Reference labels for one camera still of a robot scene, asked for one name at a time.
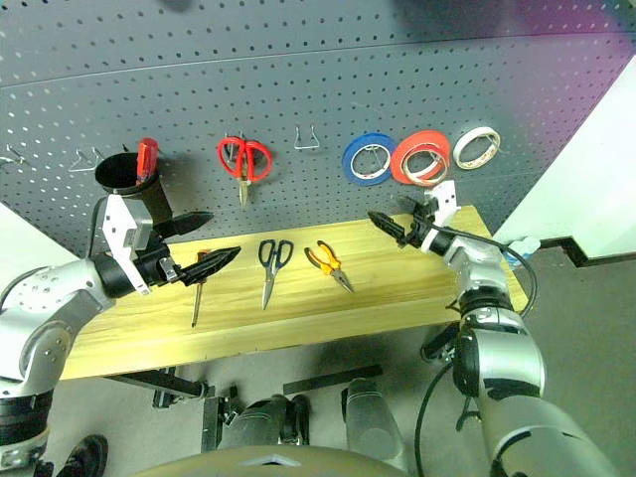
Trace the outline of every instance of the pegboard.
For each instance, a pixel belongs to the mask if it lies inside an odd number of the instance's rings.
[[[636,15],[629,2],[431,3],[7,2],[0,138],[28,165],[2,168],[2,201],[82,253],[103,192],[68,172],[76,148],[110,155],[149,135],[175,212],[216,215],[182,239],[342,222],[420,193],[348,183],[354,137],[434,128],[454,143],[490,125],[502,152],[450,177],[493,231],[629,61]],[[295,151],[296,124],[305,140],[314,124],[321,148]],[[245,211],[215,150],[239,131],[274,153]]]

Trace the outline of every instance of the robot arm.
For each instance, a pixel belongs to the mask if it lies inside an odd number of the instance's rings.
[[[369,215],[400,246],[437,253],[457,272],[461,319],[454,327],[453,380],[477,401],[491,474],[617,476],[574,420],[542,399],[544,362],[513,310],[499,248],[444,227],[457,210],[454,184],[440,184],[424,204],[410,203],[413,224],[407,235],[388,216]]]
[[[0,471],[33,468],[44,453],[53,389],[86,323],[134,290],[146,294],[151,285],[178,280],[190,285],[235,258],[240,247],[212,251],[185,268],[170,256],[165,238],[211,217],[191,213],[153,227],[141,201],[109,196],[103,228],[111,254],[33,270],[2,293]]]

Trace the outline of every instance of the red tape roll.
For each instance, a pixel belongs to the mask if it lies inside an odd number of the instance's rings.
[[[418,181],[413,182],[406,175],[404,166],[406,161],[418,152],[428,152],[437,155],[441,158],[441,161],[434,161],[422,171],[411,174]],[[432,129],[418,131],[397,145],[396,150],[391,155],[391,174],[394,179],[403,184],[433,185],[443,179],[443,177],[433,180],[432,184],[427,181],[442,171],[442,169],[448,170],[449,158],[450,142],[448,142],[446,136]]]

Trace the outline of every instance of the wooden board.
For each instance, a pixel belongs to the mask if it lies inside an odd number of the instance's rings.
[[[410,216],[398,216],[408,224]],[[459,230],[489,236],[477,211],[465,207],[454,218]],[[260,309],[263,239],[294,242],[291,261],[276,277],[267,309]],[[303,253],[321,239],[342,261],[356,292],[346,292],[314,268]],[[177,263],[196,260],[202,248],[240,245],[241,253],[204,285],[199,324],[192,329],[195,286],[153,288],[129,295],[95,317],[79,334],[63,379],[103,376],[207,361],[241,353],[379,333],[457,319],[444,309],[455,298],[455,273],[434,254],[400,249],[371,221],[213,238],[170,245]],[[526,303],[521,286],[506,270],[513,304]]]

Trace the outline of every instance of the pliers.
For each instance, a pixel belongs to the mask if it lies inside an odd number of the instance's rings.
[[[305,255],[307,255],[307,259],[309,260],[309,262],[312,265],[314,265],[316,268],[320,268],[325,275],[333,276],[334,279],[338,282],[338,284],[340,284],[347,291],[353,293],[354,288],[351,286],[351,283],[349,283],[347,276],[340,269],[341,263],[336,258],[334,250],[332,250],[327,243],[321,240],[318,240],[316,243],[318,244],[320,248],[322,248],[322,250],[325,253],[327,253],[327,258],[329,259],[329,263],[326,263],[320,260],[315,255],[315,253],[311,251],[311,248],[307,246],[305,247]]]

